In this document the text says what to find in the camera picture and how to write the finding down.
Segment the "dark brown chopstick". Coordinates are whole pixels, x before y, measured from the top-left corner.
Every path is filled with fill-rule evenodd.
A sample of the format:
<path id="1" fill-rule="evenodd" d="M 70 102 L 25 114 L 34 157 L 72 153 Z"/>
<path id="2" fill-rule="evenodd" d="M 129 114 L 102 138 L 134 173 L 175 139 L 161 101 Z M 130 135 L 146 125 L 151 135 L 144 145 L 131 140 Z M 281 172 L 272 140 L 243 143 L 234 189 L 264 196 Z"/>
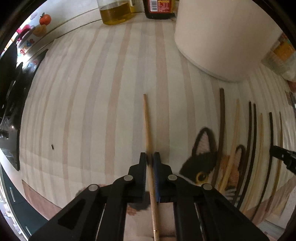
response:
<path id="1" fill-rule="evenodd" d="M 214 174 L 212 178 L 212 185 L 216 187 L 218 176 L 219 176 L 219 170 L 223 155 L 223 147 L 224 147 L 224 133 L 225 133 L 225 93 L 224 89 L 219 89 L 220 94 L 220 130 L 219 130 L 219 145 L 217 150 L 217 159 L 216 159 L 216 166 L 214 169 Z"/>

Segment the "black chopstick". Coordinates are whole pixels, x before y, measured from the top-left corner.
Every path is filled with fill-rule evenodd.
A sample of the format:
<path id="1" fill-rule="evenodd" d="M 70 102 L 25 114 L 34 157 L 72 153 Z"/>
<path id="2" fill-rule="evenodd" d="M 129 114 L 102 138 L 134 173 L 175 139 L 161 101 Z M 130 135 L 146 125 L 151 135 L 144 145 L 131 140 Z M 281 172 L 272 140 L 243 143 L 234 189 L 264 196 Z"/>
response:
<path id="1" fill-rule="evenodd" d="M 243 185 L 243 181 L 245 178 L 245 173 L 247 170 L 247 163 L 249 159 L 249 153 L 250 153 L 250 145 L 251 145 L 251 134 L 252 134 L 252 103 L 251 101 L 248 102 L 248 109 L 249 109 L 249 121 L 248 121 L 248 138 L 247 138 L 247 148 L 244 148 L 243 145 L 239 145 L 239 148 L 241 149 L 241 158 L 238 166 L 239 171 L 239 179 L 238 184 L 236 186 L 236 191 L 234 193 L 234 198 L 232 200 L 232 204 L 235 205 L 240 194 L 240 190 Z"/>
<path id="2" fill-rule="evenodd" d="M 246 196 L 246 193 L 249 187 L 249 183 L 252 175 L 252 169 L 254 165 L 254 159 L 255 159 L 256 139 L 257 139 L 257 112 L 256 112 L 256 104 L 254 103 L 252 105 L 252 134 L 251 134 L 250 153 L 249 153 L 249 159 L 247 163 L 245 178 L 239 194 L 239 201 L 236 206 L 238 209 L 241 208 L 241 205 L 243 204 L 244 198 Z"/>

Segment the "striped cat placemat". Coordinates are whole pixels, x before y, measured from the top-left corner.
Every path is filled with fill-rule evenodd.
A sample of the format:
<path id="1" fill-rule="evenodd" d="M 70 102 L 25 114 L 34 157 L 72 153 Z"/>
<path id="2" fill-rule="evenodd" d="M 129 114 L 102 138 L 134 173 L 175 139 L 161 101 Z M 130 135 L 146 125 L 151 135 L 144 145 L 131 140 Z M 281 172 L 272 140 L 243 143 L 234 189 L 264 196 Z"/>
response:
<path id="1" fill-rule="evenodd" d="M 269 212 L 277 160 L 269 157 L 270 131 L 295 149 L 295 115 L 285 80 L 259 64 L 241 82 L 224 82 L 190 63 L 174 41 L 175 23 L 137 15 L 117 26 L 91 23 L 56 39 L 33 78 L 23 110 L 20 163 L 27 201 L 46 219 L 76 193 L 111 184 L 137 163 L 144 147 L 143 94 L 149 101 L 154 150 L 178 172 L 203 127 L 219 135 L 220 96 L 225 93 L 224 155 L 230 154 L 236 100 L 238 143 L 246 145 L 248 102 L 256 104 L 264 140 L 258 192 L 246 216 L 255 224 L 275 214 L 295 188 L 281 164 Z"/>

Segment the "white cylindrical utensil holder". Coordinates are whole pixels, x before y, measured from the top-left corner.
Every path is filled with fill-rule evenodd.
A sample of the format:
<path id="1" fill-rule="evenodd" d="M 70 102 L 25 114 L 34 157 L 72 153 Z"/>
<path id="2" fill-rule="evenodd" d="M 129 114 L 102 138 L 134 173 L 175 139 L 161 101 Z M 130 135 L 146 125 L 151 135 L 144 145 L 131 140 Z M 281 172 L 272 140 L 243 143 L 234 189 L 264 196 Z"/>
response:
<path id="1" fill-rule="evenodd" d="M 184 0 L 178 5 L 178 50 L 220 80 L 243 80 L 281 33 L 275 21 L 253 1 Z"/>

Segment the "black gas stove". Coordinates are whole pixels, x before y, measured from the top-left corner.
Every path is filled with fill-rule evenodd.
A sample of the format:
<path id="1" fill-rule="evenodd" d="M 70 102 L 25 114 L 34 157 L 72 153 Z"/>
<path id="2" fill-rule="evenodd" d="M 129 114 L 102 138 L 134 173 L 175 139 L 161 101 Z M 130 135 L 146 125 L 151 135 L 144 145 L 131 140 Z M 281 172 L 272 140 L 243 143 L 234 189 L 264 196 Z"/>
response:
<path id="1" fill-rule="evenodd" d="M 18 171 L 20 169 L 20 130 L 23 109 L 33 78 L 48 50 L 24 65 L 16 63 L 16 44 L 12 44 L 7 62 L 1 63 L 1 150 Z"/>

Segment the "dark soy sauce bottle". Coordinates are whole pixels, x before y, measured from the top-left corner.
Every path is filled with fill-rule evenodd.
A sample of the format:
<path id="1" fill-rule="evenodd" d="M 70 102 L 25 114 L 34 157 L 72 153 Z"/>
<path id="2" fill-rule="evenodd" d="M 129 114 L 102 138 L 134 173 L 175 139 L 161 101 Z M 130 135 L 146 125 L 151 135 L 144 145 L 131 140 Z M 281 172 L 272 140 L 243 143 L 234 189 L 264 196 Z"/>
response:
<path id="1" fill-rule="evenodd" d="M 145 16 L 153 20 L 167 20 L 174 14 L 174 0 L 143 0 Z"/>

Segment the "orange fruit magnet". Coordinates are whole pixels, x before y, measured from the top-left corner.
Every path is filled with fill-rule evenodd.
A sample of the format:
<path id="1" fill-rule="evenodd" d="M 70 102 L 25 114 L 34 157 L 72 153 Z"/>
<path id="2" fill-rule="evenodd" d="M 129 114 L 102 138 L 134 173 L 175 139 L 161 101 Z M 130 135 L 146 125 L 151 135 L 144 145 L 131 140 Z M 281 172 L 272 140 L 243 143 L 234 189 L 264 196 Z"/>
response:
<path id="1" fill-rule="evenodd" d="M 42 13 L 42 15 L 40 16 L 40 19 L 39 19 L 39 23 L 40 25 L 49 25 L 52 21 L 52 18 L 49 14 L 46 14 L 46 13 Z"/>

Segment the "glass oil dispenser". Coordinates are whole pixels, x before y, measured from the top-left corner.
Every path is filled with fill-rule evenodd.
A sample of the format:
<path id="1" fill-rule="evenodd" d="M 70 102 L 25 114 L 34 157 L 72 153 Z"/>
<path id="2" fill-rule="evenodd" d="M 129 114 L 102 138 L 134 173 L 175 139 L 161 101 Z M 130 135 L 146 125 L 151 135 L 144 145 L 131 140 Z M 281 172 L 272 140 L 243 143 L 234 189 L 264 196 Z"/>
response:
<path id="1" fill-rule="evenodd" d="M 126 0 L 98 0 L 102 22 L 105 25 L 117 25 L 133 17 L 130 1 Z"/>

